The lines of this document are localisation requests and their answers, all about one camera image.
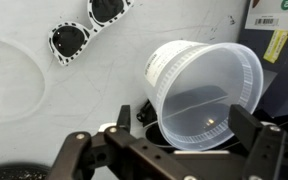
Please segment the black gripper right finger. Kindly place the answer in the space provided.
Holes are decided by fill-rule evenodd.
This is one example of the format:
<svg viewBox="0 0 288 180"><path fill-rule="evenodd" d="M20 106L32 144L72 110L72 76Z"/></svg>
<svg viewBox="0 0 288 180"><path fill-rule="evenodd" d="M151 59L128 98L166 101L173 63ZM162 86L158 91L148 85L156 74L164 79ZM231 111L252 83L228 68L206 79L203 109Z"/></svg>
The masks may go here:
<svg viewBox="0 0 288 180"><path fill-rule="evenodd" d="M258 133L263 128L257 118L237 104L230 107L228 124L230 130L248 151L252 149Z"/></svg>

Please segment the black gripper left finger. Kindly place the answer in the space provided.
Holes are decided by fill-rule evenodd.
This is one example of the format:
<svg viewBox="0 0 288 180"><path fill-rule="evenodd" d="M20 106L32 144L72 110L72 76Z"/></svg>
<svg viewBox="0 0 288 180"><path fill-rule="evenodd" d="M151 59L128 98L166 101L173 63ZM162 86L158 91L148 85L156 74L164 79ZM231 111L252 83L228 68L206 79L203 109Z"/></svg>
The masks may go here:
<svg viewBox="0 0 288 180"><path fill-rule="evenodd" d="M126 130L131 129L131 109L129 105L122 105L117 119L117 126Z"/></svg>

